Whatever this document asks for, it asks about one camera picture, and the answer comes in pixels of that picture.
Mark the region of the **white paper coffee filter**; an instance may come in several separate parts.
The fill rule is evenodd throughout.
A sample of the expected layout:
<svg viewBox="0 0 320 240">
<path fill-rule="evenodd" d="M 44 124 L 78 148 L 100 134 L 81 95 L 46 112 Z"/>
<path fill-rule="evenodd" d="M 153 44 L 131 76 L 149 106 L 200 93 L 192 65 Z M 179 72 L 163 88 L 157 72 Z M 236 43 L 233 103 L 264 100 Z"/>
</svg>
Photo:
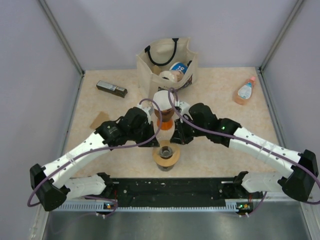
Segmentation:
<svg viewBox="0 0 320 240">
<path fill-rule="evenodd" d="M 160 111 L 166 111 L 172 108 L 169 99 L 174 103 L 174 95 L 167 90 L 160 90 L 153 96 L 153 101 L 158 105 Z"/>
</svg>

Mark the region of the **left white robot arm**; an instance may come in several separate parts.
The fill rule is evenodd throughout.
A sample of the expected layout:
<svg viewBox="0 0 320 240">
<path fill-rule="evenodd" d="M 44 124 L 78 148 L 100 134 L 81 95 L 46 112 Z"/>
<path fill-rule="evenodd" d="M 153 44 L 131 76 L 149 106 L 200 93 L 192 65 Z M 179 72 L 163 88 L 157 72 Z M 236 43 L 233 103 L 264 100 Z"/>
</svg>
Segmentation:
<svg viewBox="0 0 320 240">
<path fill-rule="evenodd" d="M 112 150 L 128 148 L 128 141 L 134 142 L 133 147 L 159 146 L 151 120 L 153 112 L 153 107 L 130 108 L 117 120 L 103 122 L 65 155 L 43 166 L 33 165 L 29 170 L 32 196 L 37 196 L 47 212 L 72 199 L 109 198 L 115 187 L 108 174 L 99 172 L 89 177 L 75 177 L 75 173 Z"/>
</svg>

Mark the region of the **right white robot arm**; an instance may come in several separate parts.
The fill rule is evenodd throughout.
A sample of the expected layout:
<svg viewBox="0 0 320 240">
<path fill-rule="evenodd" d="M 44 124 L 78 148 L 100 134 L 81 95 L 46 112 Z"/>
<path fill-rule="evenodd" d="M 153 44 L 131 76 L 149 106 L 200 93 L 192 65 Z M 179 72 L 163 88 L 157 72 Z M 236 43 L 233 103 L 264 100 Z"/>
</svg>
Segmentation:
<svg viewBox="0 0 320 240">
<path fill-rule="evenodd" d="M 314 185 L 319 185 L 316 155 L 310 150 L 298 152 L 279 146 L 250 132 L 229 118 L 217 118 L 203 104 L 189 105 L 170 101 L 178 116 L 172 143 L 189 144 L 196 137 L 206 137 L 215 144 L 247 153 L 272 167 L 275 172 L 242 172 L 233 192 L 245 198 L 255 192 L 282 192 L 291 199 L 309 204 Z"/>
</svg>

